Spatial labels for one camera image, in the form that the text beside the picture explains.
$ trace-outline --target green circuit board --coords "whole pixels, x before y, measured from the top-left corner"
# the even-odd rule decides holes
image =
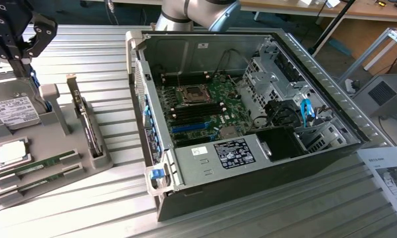
[[[187,105],[183,105],[184,101],[184,95],[183,92],[180,91],[179,86],[172,86],[172,87],[166,87],[166,86],[158,86],[158,94],[160,97],[160,102],[163,106],[163,110],[166,112],[166,117],[167,117],[167,125],[170,129],[170,134],[172,136],[172,140],[176,141],[180,135],[184,135],[186,139],[195,139],[206,136],[214,136],[212,140],[218,141],[224,139],[223,135],[220,133],[220,130],[224,127],[235,127],[236,133],[239,136],[244,135],[247,130],[250,129],[251,126],[251,120],[248,117],[248,111],[244,107],[244,104],[242,102],[242,99],[236,96],[238,91],[236,91],[236,85],[235,83],[230,80],[227,75],[218,74],[210,83],[207,84],[200,84],[200,85],[188,85],[188,87],[200,87],[206,88],[210,99],[210,103],[216,103],[216,102],[224,102],[227,105],[227,111],[224,111],[219,115],[212,115],[212,116],[204,116],[204,121],[208,123],[208,126],[206,129],[200,130],[192,130],[187,132],[179,132],[179,133],[172,133],[172,126],[171,123],[176,121],[171,117],[171,108],[176,107],[188,107]]]

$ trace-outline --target hard drive label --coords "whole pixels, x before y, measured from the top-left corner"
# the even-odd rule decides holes
[[[226,169],[256,162],[244,139],[215,144],[220,163]]]
[[[0,102],[0,120],[7,126],[38,120],[39,118],[39,113],[28,97]]]

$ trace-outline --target floor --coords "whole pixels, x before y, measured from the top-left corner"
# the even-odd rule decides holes
[[[62,25],[116,24],[115,17],[107,14],[103,2],[87,1],[87,7],[82,7],[79,1],[75,0],[60,0],[60,5],[54,4],[56,1],[44,0],[31,0],[31,3],[39,13],[52,16]],[[120,25],[150,25],[158,22],[160,11],[162,7],[158,5],[116,3],[115,15]],[[255,21],[254,13],[243,11],[234,27],[283,28],[296,36],[306,47],[312,46],[323,33],[322,28],[315,24],[316,17],[314,16],[292,15],[290,20],[284,21],[272,13],[262,13],[259,19],[259,21]],[[342,53],[330,44],[326,44],[316,59],[335,78],[343,74],[355,62],[351,56]],[[354,80],[359,80],[360,85],[364,85],[371,78],[372,75],[363,69],[359,69],[354,74]],[[374,122],[379,125],[379,118],[374,118]],[[388,119],[382,123],[388,135],[397,144],[397,121]]]

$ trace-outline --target corrugated metal surface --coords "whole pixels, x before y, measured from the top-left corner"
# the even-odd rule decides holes
[[[62,104],[71,102],[66,74],[78,74],[116,165],[0,211],[0,237],[397,238],[397,214],[356,156],[311,178],[156,222],[127,81],[130,29],[60,26],[34,61],[40,82],[59,85]]]

